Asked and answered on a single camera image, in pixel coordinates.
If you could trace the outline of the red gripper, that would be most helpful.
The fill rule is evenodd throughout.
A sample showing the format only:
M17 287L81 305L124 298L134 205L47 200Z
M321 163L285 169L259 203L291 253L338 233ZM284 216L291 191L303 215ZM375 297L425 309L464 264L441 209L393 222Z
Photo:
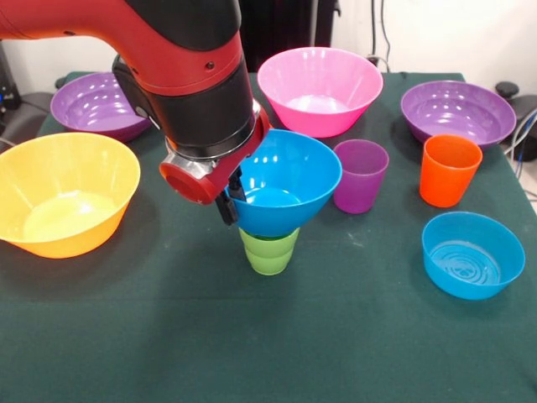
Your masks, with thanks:
M160 174L173 189L191 202L208 205L216 200L222 221L227 226L238 220L233 198L246 199L239 165L256 151L270 127L266 112L259 112L256 118L250 139L241 148L219 160L189 160L177 154L170 141L165 140L168 155L159 165Z

